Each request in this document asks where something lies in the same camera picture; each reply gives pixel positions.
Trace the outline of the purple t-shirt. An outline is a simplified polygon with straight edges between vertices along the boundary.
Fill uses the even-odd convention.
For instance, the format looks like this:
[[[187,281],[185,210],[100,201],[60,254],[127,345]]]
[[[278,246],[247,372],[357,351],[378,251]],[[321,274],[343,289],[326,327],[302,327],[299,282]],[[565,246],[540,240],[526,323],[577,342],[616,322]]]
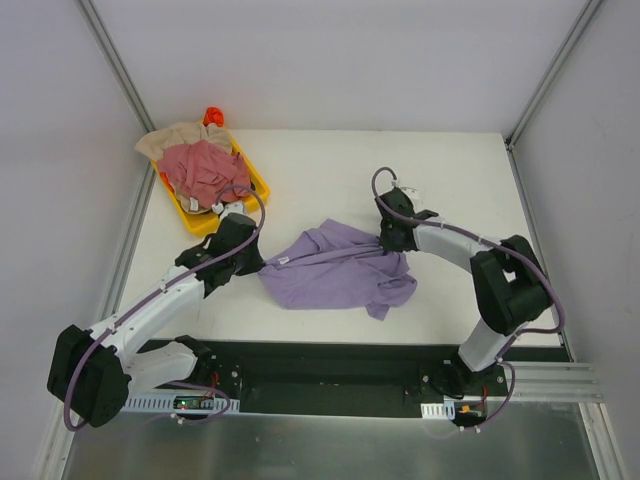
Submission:
[[[403,253],[387,252],[377,236],[331,219],[302,232],[258,276],[285,309],[363,308],[379,321],[417,288]]]

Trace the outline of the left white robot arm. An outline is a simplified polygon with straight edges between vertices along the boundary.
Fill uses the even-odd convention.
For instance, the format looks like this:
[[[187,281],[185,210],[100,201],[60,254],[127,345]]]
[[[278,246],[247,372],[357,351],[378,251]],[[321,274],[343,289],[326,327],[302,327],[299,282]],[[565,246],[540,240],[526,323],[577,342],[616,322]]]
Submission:
[[[142,348],[232,277],[262,268],[262,226],[243,213],[224,215],[216,232],[183,251],[131,306],[85,329],[70,325],[58,335],[47,389],[62,402],[69,431],[101,427],[131,396],[163,385],[228,397],[216,387],[213,354],[204,343],[181,335],[160,348]]]

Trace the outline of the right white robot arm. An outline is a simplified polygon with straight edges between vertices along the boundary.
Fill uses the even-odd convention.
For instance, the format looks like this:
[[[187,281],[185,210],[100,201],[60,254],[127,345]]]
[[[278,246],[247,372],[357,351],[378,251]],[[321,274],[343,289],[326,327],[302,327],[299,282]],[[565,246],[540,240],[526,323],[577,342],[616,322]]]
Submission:
[[[432,211],[415,211],[398,187],[377,197],[376,204],[385,250],[431,254],[471,275],[480,319],[454,356],[450,382],[457,392],[473,394],[516,333],[552,305],[531,245],[520,235],[491,241],[465,233]]]

